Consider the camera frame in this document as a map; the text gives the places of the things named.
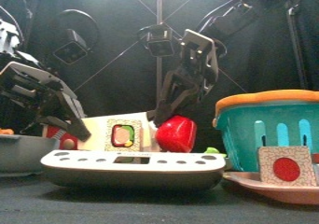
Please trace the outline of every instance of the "black backdrop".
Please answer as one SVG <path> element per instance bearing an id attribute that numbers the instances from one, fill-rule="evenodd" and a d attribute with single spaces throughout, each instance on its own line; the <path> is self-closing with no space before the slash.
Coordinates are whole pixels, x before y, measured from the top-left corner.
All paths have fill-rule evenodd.
<path id="1" fill-rule="evenodd" d="M 66 9 L 89 13 L 101 27 L 101 43 L 78 63 L 61 67 L 61 76 L 75 90 L 90 117 L 147 111 L 157 106 L 157 58 L 139 45 L 137 32 L 158 22 L 158 0 L 0 0 L 26 34 L 25 51 L 42 62 L 61 65 L 47 53 L 58 35 L 49 26 Z M 195 30 L 206 14 L 230 0 L 162 0 L 165 22 L 175 38 L 185 29 Z M 297 14 L 302 38 L 308 83 L 300 77 L 293 52 L 288 9 L 278 6 L 227 40 L 229 55 L 219 61 L 218 83 L 198 106 L 195 151 L 207 146 L 223 149 L 221 133 L 213 128 L 217 101 L 243 92 L 280 89 L 319 89 L 319 13 L 318 0 L 304 0 Z M 95 33 L 82 18 L 65 21 L 79 31 L 87 43 Z M 179 51 L 163 58 L 163 74 L 179 65 Z M 19 131 L 33 114 L 0 97 L 0 127 Z"/>

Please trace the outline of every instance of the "green object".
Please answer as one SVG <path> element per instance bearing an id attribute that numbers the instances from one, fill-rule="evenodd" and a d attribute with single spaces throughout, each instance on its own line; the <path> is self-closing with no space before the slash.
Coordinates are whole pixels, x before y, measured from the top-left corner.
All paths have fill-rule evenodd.
<path id="1" fill-rule="evenodd" d="M 221 153 L 215 147 L 207 147 L 205 153 Z"/>
<path id="2" fill-rule="evenodd" d="M 237 105 L 222 110 L 217 129 L 234 168 L 258 172 L 258 149 L 308 145 L 319 152 L 319 104 L 304 101 L 276 101 Z"/>

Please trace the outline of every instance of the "gray bowl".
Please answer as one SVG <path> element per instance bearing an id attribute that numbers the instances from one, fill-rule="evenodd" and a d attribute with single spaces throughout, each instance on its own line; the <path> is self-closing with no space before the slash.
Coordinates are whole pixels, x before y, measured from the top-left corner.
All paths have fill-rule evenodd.
<path id="1" fill-rule="evenodd" d="M 58 147 L 58 139 L 0 134 L 0 175 L 42 173 L 41 159 Z"/>

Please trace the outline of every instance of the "gray table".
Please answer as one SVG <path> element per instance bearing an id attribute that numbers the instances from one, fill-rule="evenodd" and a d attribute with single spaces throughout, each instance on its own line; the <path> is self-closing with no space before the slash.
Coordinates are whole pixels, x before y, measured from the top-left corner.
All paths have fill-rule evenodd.
<path id="1" fill-rule="evenodd" d="M 318 223 L 319 206 L 280 203 L 223 180 L 202 192 L 67 189 L 0 178 L 0 223 Z"/>

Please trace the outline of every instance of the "pink plate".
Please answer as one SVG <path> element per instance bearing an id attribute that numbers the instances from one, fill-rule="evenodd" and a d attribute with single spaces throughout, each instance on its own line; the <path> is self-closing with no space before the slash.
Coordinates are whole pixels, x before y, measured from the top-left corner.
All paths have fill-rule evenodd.
<path id="1" fill-rule="evenodd" d="M 319 204 L 319 187 L 289 187 L 261 181 L 259 173 L 227 172 L 223 177 L 246 189 L 284 203 Z"/>

